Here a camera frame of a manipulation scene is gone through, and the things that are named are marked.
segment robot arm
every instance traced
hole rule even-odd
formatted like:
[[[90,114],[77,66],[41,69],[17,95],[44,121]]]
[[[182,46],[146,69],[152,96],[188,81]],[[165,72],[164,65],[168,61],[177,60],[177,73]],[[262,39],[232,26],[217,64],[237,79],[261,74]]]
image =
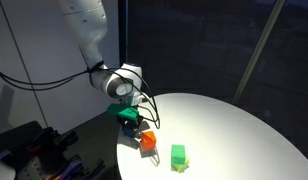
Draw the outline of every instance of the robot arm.
[[[71,31],[83,54],[84,60],[89,69],[100,65],[100,69],[106,70],[103,58],[99,52],[98,45],[107,32],[107,17],[101,0],[57,0]],[[115,73],[123,76],[134,86],[140,89],[142,81],[135,74],[123,69],[129,69],[142,75],[140,67],[124,64],[122,69]],[[123,98],[128,105],[141,103],[140,92],[129,82],[124,81],[120,76],[109,73],[109,71],[94,71],[91,74],[91,84],[96,89],[101,89],[112,98]]]

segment orange block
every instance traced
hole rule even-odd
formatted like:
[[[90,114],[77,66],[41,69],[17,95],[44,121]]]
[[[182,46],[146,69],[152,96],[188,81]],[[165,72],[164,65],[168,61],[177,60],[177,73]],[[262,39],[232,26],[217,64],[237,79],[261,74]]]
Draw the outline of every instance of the orange block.
[[[143,151],[152,150],[156,146],[156,137],[153,131],[142,132],[141,146]]]

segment table surface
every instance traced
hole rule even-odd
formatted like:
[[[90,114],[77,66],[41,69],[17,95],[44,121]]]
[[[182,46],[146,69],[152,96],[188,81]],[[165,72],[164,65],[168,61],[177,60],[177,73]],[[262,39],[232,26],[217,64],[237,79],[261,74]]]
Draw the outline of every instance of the table surface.
[[[117,161],[123,180],[308,180],[304,155],[255,116],[200,95],[164,94],[155,100],[161,128],[148,122],[148,130],[155,133],[157,155],[142,158],[139,139],[120,131]],[[150,117],[143,109],[140,114]],[[185,145],[190,163],[184,173],[171,171],[172,144]]]

